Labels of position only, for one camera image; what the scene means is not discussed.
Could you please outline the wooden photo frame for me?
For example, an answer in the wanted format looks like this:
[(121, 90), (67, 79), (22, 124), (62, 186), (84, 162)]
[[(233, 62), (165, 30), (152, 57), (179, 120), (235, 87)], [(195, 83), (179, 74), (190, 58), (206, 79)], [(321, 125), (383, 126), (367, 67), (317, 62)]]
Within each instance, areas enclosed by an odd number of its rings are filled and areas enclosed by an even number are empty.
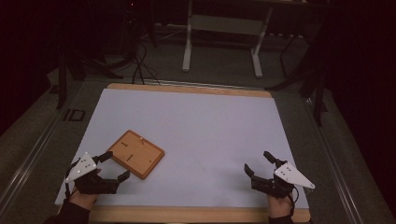
[(109, 149), (112, 159), (138, 178), (146, 179), (164, 156), (164, 151), (143, 136), (128, 130)]

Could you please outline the white metal desk frame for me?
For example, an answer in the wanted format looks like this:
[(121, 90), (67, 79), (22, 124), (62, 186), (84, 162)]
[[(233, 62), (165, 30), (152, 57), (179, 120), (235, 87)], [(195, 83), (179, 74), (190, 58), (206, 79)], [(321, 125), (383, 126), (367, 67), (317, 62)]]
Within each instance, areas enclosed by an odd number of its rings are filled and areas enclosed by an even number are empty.
[(209, 31), (221, 32), (240, 35), (255, 35), (258, 37), (258, 42), (254, 48), (250, 49), (251, 60), (256, 78), (262, 78), (262, 66), (259, 59), (259, 52), (261, 50), (262, 41), (266, 34), (269, 21), (273, 14), (273, 8), (269, 7), (264, 12), (264, 19), (261, 21), (226, 18), (217, 16), (208, 16), (194, 14), (192, 12), (193, 0), (188, 1), (188, 18), (187, 18), (187, 37), (186, 46), (184, 50), (182, 71), (189, 72), (191, 67), (191, 31)]

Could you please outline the person's left hand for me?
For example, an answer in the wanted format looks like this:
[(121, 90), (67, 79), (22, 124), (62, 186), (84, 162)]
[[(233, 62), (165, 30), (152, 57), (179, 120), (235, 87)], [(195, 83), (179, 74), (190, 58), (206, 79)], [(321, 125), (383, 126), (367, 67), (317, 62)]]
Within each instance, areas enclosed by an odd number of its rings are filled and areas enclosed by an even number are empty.
[(73, 188), (73, 192), (69, 197), (68, 201), (86, 210), (91, 210), (96, 203), (98, 197), (98, 194), (83, 194), (77, 188)]

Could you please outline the black metal stand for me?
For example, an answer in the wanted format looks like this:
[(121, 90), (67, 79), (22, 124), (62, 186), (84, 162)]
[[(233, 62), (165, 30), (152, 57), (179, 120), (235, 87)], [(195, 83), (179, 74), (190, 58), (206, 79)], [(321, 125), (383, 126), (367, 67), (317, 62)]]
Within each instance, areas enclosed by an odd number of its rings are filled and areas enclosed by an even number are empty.
[(82, 53), (72, 50), (67, 51), (66, 49), (58, 48), (58, 65), (59, 65), (59, 74), (58, 74), (58, 104), (57, 109), (61, 109), (66, 102), (67, 98), (67, 78), (66, 73), (67, 70), (70, 71), (71, 74), (82, 75), (83, 69), (80, 68), (80, 63), (84, 62), (94, 70), (99, 73), (110, 77), (110, 78), (120, 78), (120, 76), (113, 74), (106, 68), (104, 68), (99, 63), (95, 62), (93, 59), (89, 59), (84, 56)]
[(313, 62), (310, 58), (310, 49), (306, 50), (300, 63), (289, 74), (286, 73), (283, 56), (296, 38), (296, 35), (291, 38), (287, 46), (282, 50), (279, 58), (282, 72), (284, 73), (286, 80), (274, 86), (266, 87), (266, 89), (268, 91), (279, 91), (294, 83), (302, 81), (303, 85), (299, 89), (299, 93), (304, 98), (309, 98), (313, 93), (315, 94), (313, 117), (316, 124), (321, 127), (322, 123), (320, 113), (323, 107), (325, 73), (323, 68)]

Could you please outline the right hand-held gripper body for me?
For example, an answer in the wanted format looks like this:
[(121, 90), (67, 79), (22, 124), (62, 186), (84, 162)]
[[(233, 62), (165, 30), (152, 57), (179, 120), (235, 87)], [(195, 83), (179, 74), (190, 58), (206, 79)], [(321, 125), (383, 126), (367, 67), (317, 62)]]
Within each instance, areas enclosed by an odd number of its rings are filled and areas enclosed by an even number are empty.
[(316, 187), (314, 183), (288, 161), (269, 159), (269, 162), (276, 166), (273, 177), (266, 179), (256, 176), (253, 171), (250, 171), (252, 189), (276, 198), (285, 198), (290, 196), (296, 185), (308, 189)]

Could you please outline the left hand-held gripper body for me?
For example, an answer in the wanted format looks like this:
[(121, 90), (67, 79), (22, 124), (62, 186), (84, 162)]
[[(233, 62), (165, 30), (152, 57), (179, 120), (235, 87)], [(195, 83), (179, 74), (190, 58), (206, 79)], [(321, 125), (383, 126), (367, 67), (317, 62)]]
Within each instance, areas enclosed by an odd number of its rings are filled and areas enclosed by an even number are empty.
[(85, 152), (76, 162), (72, 163), (65, 175), (65, 194), (71, 195), (69, 183), (83, 194), (115, 194), (120, 185), (117, 179), (103, 179), (98, 175), (97, 164), (93, 157)]

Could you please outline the aluminium rail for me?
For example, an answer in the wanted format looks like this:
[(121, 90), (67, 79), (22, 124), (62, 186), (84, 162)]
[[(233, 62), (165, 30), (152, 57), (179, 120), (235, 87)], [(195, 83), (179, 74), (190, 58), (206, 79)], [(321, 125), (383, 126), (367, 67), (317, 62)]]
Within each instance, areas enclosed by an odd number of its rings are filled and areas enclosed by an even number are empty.
[(332, 153), (331, 145), (325, 135), (325, 132), (321, 127), (317, 125), (317, 122), (314, 118), (313, 109), (314, 103), (310, 98), (303, 98), (302, 103), (304, 105), (304, 109), (306, 113), (309, 115), (311, 123), (314, 125), (314, 129), (316, 130), (319, 141), (323, 147), (325, 158), (327, 163), (329, 164), (330, 173), (332, 176), (333, 183), (337, 189), (338, 195), (344, 206), (346, 211), (346, 216), (349, 220), (350, 224), (363, 224), (361, 214), (358, 211), (358, 208), (355, 204), (355, 201), (351, 195), (350, 189), (345, 181), (340, 167)]
[(63, 113), (64, 112), (62, 110), (56, 110), (54, 112), (43, 133), (38, 137), (33, 148), (29, 151), (27, 157), (18, 167), (10, 182), (7, 184), (6, 189), (0, 196), (0, 217), (3, 217), (7, 213), (7, 210), (13, 204), (15, 198), (23, 188), (24, 183), (35, 168), (39, 157), (47, 147), (47, 144), (49, 143), (59, 120), (63, 116)]

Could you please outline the white table mat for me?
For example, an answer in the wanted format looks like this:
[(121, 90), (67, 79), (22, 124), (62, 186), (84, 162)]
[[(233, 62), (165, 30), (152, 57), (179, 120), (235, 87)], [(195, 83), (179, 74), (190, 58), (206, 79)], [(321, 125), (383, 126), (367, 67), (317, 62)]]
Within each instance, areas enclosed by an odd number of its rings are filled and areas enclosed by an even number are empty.
[(264, 194), (250, 186), (244, 168), (270, 178), (270, 152), (293, 156), (272, 98), (106, 89), (78, 153), (104, 153), (126, 131), (164, 151), (144, 180), (131, 176), (100, 205), (264, 207)]

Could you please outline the black floor bracket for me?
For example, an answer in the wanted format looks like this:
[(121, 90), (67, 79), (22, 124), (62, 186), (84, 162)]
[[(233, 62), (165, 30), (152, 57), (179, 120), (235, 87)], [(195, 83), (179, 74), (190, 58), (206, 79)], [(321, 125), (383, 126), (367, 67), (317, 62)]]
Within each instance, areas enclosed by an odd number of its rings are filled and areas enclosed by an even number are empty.
[(85, 110), (67, 109), (63, 121), (83, 121), (86, 115)]

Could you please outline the person's right hand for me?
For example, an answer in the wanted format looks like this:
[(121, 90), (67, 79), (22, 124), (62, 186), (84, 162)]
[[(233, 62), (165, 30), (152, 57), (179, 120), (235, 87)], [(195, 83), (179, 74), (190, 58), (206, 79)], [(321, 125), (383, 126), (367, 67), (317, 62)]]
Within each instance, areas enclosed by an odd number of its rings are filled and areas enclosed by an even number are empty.
[(289, 197), (277, 198), (268, 195), (268, 216), (270, 218), (279, 218), (288, 216), (291, 213), (293, 203)]

